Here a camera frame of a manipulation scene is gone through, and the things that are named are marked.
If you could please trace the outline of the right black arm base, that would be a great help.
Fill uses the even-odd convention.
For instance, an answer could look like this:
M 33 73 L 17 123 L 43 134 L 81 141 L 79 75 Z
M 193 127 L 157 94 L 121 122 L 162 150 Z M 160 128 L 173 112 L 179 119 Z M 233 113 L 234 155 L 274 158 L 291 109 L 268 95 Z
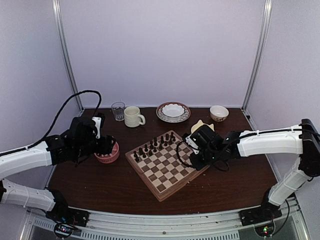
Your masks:
M 241 210 L 239 212 L 239 218 L 242 226 L 272 221 L 281 216 L 282 212 L 278 208 L 271 209 L 262 206 Z

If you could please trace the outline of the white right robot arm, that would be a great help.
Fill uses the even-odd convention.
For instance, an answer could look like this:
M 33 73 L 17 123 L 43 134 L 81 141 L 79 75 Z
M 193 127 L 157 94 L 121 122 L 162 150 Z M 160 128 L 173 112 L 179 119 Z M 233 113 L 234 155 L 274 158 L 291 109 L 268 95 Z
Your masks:
M 268 220 L 305 182 L 320 175 L 320 134 L 307 118 L 285 128 L 230 131 L 224 137 L 203 124 L 185 135 L 184 141 L 193 150 L 191 167 L 197 170 L 250 156 L 296 155 L 290 170 L 265 192 L 256 210 L 261 221 Z

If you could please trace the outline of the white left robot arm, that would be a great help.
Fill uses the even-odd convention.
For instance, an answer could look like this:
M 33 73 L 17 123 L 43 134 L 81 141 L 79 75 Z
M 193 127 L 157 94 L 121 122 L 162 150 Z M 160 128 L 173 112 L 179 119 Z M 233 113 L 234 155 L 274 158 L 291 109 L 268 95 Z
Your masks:
M 26 170 L 55 166 L 67 161 L 79 165 L 80 158 L 93 154 L 110 154 L 116 140 L 110 135 L 101 135 L 103 124 L 101 116 L 75 117 L 70 128 L 60 135 L 46 136 L 30 146 L 2 152 L 0 202 L 52 212 L 61 222 L 69 221 L 72 211 L 59 191 L 35 189 L 6 178 Z

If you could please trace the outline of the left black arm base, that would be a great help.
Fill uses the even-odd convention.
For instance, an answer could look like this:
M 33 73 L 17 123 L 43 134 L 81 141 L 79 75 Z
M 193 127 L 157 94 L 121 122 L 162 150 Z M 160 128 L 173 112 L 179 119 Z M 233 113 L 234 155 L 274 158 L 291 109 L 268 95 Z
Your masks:
M 86 227 L 89 220 L 89 212 L 85 210 L 66 208 L 54 208 L 51 211 L 46 211 L 48 218 L 58 223 L 69 224 L 76 227 Z

